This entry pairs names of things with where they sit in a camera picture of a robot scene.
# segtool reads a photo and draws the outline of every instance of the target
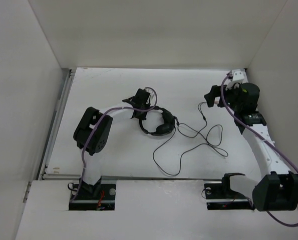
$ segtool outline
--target headphones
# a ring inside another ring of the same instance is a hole
[[[172,133],[172,131],[175,129],[175,121],[178,122],[178,118],[176,116],[172,115],[172,113],[169,112],[165,108],[155,106],[154,110],[162,111],[163,124],[158,126],[156,128],[155,132],[149,132],[143,127],[142,120],[139,119],[139,125],[140,125],[141,130],[145,134],[150,134],[152,136],[164,136],[164,135]]]

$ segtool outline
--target white table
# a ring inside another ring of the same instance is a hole
[[[114,211],[68,211],[67,183],[33,182],[17,240],[298,240],[265,212],[207,210],[202,180],[118,181]],[[298,211],[274,215],[298,222]]]
[[[133,96],[138,88],[152,87],[157,91],[159,106],[171,111],[180,122],[200,129],[204,122],[197,105],[204,101],[203,96],[212,85],[222,82],[227,72],[215,69],[78,68],[45,177],[79,177],[81,151],[76,147],[73,133],[87,107],[107,108]],[[224,173],[240,172],[259,180],[259,167],[232,117],[224,108],[208,108],[204,104],[202,109],[208,120],[203,133],[215,124],[222,124],[221,147],[228,151],[229,157],[223,158],[209,147],[201,146],[184,155],[182,171],[177,178],[220,179]],[[147,118],[144,125],[150,131],[161,124],[161,115],[157,113],[151,112]],[[136,119],[126,120],[112,125],[106,147],[93,157],[100,159],[103,176],[165,178],[153,162],[152,153],[168,138],[169,135],[147,136],[141,132]],[[219,141],[219,131],[210,134],[210,141]],[[203,142],[201,136],[190,139],[177,132],[172,141],[156,153],[157,161],[167,171],[176,173],[180,155]]]

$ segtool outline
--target wall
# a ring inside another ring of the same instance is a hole
[[[15,238],[61,77],[27,0],[0,0],[0,240]]]
[[[298,0],[288,0],[248,69],[276,145],[298,166]]]
[[[60,65],[247,67],[286,0],[29,0]]]

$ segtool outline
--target white panel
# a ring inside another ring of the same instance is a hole
[[[62,72],[27,0],[0,0],[0,240],[15,238]]]
[[[201,180],[119,181],[114,211],[67,211],[67,183],[33,183],[17,240],[298,240],[298,227],[266,212],[207,210]],[[298,221],[297,211],[275,215]]]
[[[63,67],[247,67],[285,0],[30,0]]]
[[[73,139],[73,133],[86,108],[107,108],[133,96],[138,88],[152,87],[158,94],[158,105],[166,108],[194,129],[201,129],[205,122],[197,106],[204,102],[204,95],[212,85],[220,84],[228,70],[201,69],[126,69],[126,68],[78,68],[68,97],[66,108],[47,168],[50,175],[75,175],[82,171],[81,151]],[[223,158],[209,147],[202,145],[183,156],[181,173],[178,178],[220,179],[225,173],[245,173],[260,180],[259,166],[254,155],[240,134],[226,109],[202,106],[209,129],[223,125],[223,141],[220,147],[228,151]],[[144,127],[154,132],[162,123],[161,114],[151,112]],[[192,136],[193,132],[181,128]],[[219,129],[210,134],[210,142],[219,142]],[[153,151],[165,142],[169,135],[153,137],[145,135],[137,119],[113,124],[108,143],[103,151],[94,154],[102,163],[103,176],[165,178],[152,159]],[[174,138],[156,152],[156,160],[170,173],[177,173],[180,155],[205,143],[201,136],[187,138],[176,133]]]
[[[298,0],[288,0],[252,61],[260,109],[276,145],[298,166]]]

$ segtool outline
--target red wire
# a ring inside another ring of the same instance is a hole
[[[100,197],[100,199],[99,199],[99,201],[98,201],[97,208],[98,208],[99,206],[101,206],[101,201],[102,201],[103,197],[104,197],[104,191],[102,190],[102,191],[101,191],[101,197]]]

